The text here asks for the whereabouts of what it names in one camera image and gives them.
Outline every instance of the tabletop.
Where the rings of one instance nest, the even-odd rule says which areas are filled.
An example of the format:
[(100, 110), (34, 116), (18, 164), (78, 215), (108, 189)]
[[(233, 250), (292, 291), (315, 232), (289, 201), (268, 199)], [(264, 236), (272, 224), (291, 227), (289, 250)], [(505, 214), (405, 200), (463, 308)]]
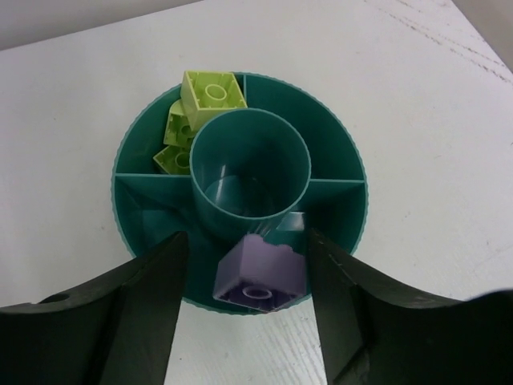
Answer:
[[(341, 119), (369, 183), (360, 260), (452, 298), (513, 286), (513, 74), (452, 2), (205, 0), (0, 52), (0, 306), (130, 259), (115, 154), (187, 69), (283, 79)], [(166, 383), (325, 383), (311, 299), (183, 303)]]

